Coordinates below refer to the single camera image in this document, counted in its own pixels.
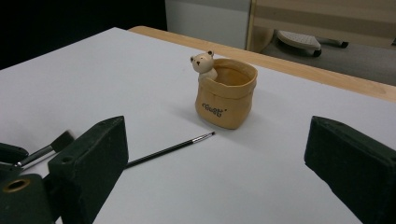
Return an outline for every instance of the wooden table edge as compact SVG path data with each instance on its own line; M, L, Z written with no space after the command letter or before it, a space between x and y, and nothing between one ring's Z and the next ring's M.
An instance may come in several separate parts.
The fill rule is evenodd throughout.
M292 76L302 77L343 90L354 91L386 101L396 102L395 86L359 77L352 77L300 63L293 63L244 49L232 48L202 39L178 35L147 26L136 26L129 29L129 31L203 51L212 49L215 51L215 54L221 55L223 57L233 58L245 63L251 63Z

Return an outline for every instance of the bear head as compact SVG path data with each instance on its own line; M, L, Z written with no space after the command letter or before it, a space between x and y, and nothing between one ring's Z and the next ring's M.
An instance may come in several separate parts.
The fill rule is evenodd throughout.
M197 73L206 73L212 70L213 68L213 55L215 52L213 50L209 50L206 53L198 54L196 56L191 56L190 61L192 63L192 67Z

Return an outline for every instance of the bear figurine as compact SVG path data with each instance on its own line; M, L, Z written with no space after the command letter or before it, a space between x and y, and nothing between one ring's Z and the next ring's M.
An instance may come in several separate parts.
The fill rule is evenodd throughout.
M199 73L198 81L206 77L215 80L216 77L218 76L218 73L216 72L215 68L213 68L214 54L215 52L213 50L209 50L206 53L202 53L190 57L192 67L197 73Z

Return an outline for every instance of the paintbrush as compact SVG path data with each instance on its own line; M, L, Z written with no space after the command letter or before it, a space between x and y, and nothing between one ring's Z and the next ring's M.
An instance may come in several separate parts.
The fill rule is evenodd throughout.
M51 151L60 152L62 149L70 145L74 140L75 140L74 136L69 131L66 131L62 133L59 137L57 137L48 146L39 149L37 152L29 155L26 159L22 161L18 161L17 163L14 164L14 166L23 167L31 163L32 161L35 161L47 155Z

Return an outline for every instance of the wall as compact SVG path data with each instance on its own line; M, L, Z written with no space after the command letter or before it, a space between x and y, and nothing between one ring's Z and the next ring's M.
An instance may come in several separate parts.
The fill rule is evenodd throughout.
M168 31L246 47L250 0L165 0L165 6Z

